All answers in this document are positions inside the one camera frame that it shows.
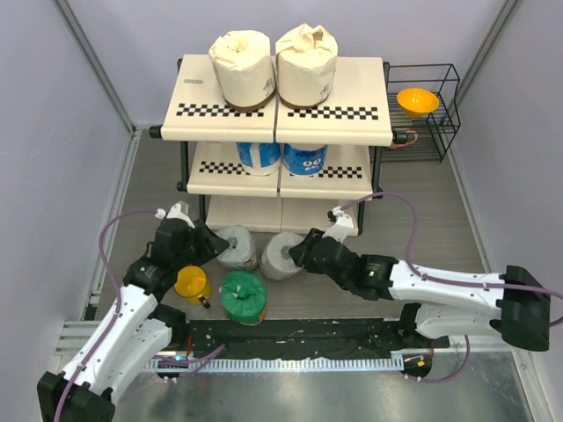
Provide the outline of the cream roll with brown band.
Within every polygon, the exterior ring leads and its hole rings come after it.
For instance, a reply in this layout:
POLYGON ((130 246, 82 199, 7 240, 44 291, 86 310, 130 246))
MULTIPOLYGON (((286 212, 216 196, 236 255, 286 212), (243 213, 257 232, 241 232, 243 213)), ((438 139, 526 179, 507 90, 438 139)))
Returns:
POLYGON ((259 31, 230 31, 208 51, 223 98, 241 112, 260 109, 276 92, 270 39, 259 31))

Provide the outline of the blue roll front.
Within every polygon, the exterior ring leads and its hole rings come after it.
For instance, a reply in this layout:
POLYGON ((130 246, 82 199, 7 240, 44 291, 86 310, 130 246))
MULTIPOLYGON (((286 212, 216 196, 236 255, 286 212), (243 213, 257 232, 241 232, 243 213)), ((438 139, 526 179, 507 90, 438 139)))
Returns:
POLYGON ((312 176, 323 170, 327 146, 321 144, 289 144, 283 146, 283 164, 296 176, 312 176))

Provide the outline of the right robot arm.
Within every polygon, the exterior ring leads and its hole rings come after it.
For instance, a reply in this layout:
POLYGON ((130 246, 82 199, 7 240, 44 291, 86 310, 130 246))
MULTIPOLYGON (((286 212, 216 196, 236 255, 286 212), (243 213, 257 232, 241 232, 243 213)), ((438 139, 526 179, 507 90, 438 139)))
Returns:
POLYGON ((427 338, 499 334, 514 347, 549 349, 552 296, 520 266, 503 273, 426 268, 389 256, 358 255, 318 229, 287 253, 296 266, 323 274, 364 300, 406 302, 406 320, 397 326, 405 346, 427 338))

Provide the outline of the grey paper roll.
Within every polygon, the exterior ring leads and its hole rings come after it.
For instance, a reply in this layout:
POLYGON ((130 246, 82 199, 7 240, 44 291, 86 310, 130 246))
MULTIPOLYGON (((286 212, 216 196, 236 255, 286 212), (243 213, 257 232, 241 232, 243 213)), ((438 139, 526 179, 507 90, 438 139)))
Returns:
POLYGON ((282 232, 270 239, 260 258, 260 269, 267 279, 286 280, 301 271, 289 250, 303 240, 302 236, 292 232, 282 232))
POLYGON ((241 225, 219 229, 216 234, 227 241, 228 248, 216 259, 229 270, 250 272, 259 264, 257 245, 252 233, 241 225))

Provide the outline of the cream paper roll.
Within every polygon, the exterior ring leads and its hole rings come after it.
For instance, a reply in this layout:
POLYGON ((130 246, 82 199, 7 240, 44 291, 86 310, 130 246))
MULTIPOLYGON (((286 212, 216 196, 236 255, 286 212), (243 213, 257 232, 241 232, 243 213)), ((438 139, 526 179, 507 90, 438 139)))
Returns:
POLYGON ((330 95, 338 43, 321 25, 302 24, 275 42, 278 93, 283 104, 310 108, 330 95))

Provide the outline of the blue roll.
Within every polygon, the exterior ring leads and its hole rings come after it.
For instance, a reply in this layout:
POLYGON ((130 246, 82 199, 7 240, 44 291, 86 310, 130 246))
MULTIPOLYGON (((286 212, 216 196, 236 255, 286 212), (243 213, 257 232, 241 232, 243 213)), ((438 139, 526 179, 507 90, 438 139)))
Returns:
POLYGON ((283 164, 296 176, 312 176, 323 170, 327 146, 321 144, 289 144, 283 146, 283 164))
POLYGON ((281 147, 276 142, 238 142, 237 151, 243 169, 253 176, 269 176, 282 162, 281 147))

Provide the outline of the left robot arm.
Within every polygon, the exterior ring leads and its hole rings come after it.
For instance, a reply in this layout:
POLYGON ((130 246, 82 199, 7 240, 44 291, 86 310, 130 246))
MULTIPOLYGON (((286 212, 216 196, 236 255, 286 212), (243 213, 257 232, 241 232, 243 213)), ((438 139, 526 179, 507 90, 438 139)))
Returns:
POLYGON ((161 303, 179 272, 208 263, 228 246, 203 220, 164 218, 84 346, 59 373, 40 378, 42 419, 113 420, 123 393, 153 356, 186 343, 185 313, 161 303))

